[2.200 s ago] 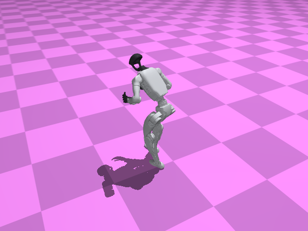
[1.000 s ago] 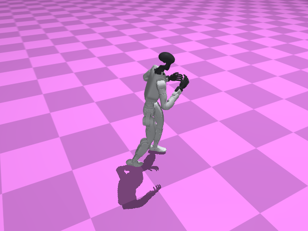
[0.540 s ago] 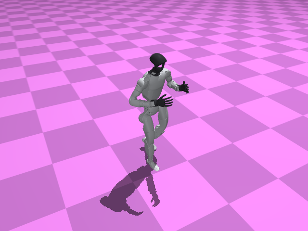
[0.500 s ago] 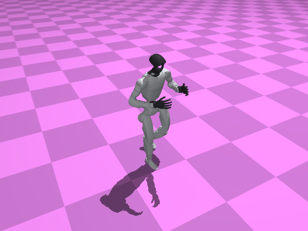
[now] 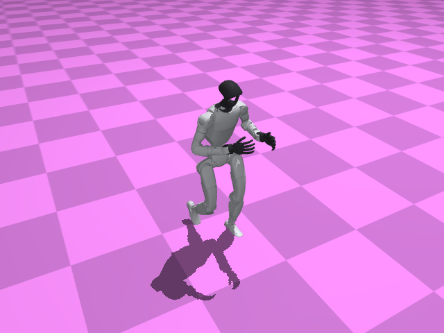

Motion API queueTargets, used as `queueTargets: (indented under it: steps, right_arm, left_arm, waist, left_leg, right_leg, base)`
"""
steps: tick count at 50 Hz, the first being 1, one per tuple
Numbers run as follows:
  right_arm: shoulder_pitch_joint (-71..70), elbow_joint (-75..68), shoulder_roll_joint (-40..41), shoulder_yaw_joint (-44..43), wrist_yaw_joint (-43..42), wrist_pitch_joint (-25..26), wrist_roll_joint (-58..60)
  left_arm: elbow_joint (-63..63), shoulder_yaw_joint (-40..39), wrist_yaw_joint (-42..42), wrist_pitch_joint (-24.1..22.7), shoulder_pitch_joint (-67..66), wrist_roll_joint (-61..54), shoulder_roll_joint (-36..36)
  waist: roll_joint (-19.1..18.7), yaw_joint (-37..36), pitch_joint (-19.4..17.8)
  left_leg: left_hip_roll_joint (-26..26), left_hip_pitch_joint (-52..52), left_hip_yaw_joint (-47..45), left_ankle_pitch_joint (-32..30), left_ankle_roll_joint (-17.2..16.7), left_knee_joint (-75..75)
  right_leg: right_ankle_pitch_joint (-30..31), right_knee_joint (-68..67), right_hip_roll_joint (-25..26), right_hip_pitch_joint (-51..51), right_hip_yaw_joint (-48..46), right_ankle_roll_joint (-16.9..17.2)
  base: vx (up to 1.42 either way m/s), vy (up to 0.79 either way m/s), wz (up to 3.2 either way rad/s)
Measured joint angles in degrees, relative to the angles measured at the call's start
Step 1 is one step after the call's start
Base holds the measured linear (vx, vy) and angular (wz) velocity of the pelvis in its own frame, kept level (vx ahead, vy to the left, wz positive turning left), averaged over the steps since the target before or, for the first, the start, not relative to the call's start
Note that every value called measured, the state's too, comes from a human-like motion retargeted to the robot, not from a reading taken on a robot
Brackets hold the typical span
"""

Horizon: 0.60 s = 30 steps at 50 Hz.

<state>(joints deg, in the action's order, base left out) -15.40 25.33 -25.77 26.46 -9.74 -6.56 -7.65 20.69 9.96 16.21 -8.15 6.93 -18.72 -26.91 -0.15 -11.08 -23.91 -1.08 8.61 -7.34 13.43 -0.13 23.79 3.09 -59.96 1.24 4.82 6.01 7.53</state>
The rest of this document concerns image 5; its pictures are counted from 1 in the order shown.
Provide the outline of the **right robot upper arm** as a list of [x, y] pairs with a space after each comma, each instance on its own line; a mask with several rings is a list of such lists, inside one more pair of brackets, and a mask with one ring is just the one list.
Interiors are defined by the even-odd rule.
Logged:
[[199, 116], [196, 133], [194, 135], [194, 139], [191, 144], [191, 151], [193, 146], [203, 146], [201, 142], [204, 140], [208, 129], [212, 127], [213, 123], [214, 123], [214, 114], [212, 112], [208, 111]]

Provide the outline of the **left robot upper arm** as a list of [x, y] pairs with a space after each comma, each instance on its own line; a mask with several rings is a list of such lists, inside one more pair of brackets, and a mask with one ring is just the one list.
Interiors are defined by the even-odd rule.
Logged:
[[247, 127], [251, 124], [249, 120], [248, 106], [242, 101], [238, 100], [237, 105], [239, 106], [241, 113], [239, 118], [241, 119], [241, 127], [246, 131]]

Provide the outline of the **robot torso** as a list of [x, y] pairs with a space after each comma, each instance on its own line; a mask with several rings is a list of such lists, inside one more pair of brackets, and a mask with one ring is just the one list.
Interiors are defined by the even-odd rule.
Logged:
[[[217, 109], [212, 105], [208, 110], [214, 114], [214, 123], [211, 128], [208, 129], [205, 139], [211, 144], [211, 146], [224, 145], [233, 134], [235, 126], [239, 120], [239, 115], [241, 110], [236, 104], [232, 107], [230, 112], [222, 112], [219, 109], [224, 110], [222, 106]], [[211, 159], [212, 168], [222, 167], [224, 164], [229, 162], [229, 154], [223, 155], [210, 155], [208, 158]]]

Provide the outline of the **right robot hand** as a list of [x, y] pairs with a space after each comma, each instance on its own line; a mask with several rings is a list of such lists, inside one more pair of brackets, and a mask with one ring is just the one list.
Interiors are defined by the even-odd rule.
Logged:
[[[251, 143], [253, 141], [253, 139], [248, 142], [240, 143], [245, 138], [246, 137], [242, 137], [240, 140], [238, 140], [233, 145], [232, 144], [225, 144], [225, 145], [223, 145], [223, 147], [228, 147], [229, 154], [236, 153], [236, 154], [242, 155], [242, 154], [254, 153], [254, 151], [251, 151], [251, 150], [253, 150], [255, 147], [252, 147], [252, 148], [248, 148], [248, 147], [254, 146], [255, 143], [244, 146], [245, 144]], [[244, 151], [250, 151], [250, 152], [244, 152]]]

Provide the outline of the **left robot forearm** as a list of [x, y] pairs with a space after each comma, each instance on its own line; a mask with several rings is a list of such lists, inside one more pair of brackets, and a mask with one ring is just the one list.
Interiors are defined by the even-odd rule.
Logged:
[[257, 129], [256, 125], [252, 121], [250, 122], [251, 124], [247, 127], [247, 132], [251, 134], [256, 141], [260, 141], [259, 135], [257, 135], [257, 133], [260, 131]]

